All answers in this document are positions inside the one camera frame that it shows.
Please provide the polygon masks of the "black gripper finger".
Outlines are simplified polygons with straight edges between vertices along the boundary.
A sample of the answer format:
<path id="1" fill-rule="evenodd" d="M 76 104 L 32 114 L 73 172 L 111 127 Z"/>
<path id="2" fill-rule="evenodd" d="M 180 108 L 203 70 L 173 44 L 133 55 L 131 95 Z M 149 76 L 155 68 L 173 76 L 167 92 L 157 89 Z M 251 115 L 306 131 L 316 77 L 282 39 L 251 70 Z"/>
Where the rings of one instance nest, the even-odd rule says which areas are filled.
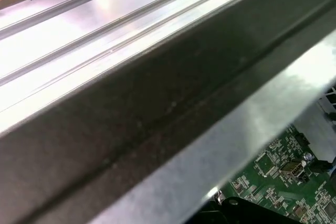
<path id="1" fill-rule="evenodd" d="M 198 213 L 198 223 L 292 223 L 292 219 L 237 197 L 221 204 L 210 201 Z"/>

